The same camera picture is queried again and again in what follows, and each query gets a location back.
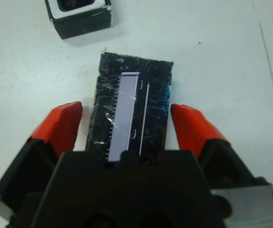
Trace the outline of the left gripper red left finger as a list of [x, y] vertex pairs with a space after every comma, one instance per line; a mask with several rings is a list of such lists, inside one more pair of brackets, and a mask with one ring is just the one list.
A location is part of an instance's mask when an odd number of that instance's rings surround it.
[[0, 179], [0, 216], [18, 213], [26, 197], [42, 193], [63, 152], [72, 151], [83, 107], [76, 101], [51, 110]]

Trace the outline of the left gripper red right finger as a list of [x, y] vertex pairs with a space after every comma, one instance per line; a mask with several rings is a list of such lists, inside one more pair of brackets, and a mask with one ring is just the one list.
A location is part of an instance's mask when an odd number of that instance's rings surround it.
[[170, 112], [180, 150], [194, 154], [210, 188], [269, 185], [249, 171], [227, 138], [198, 109], [172, 104]]

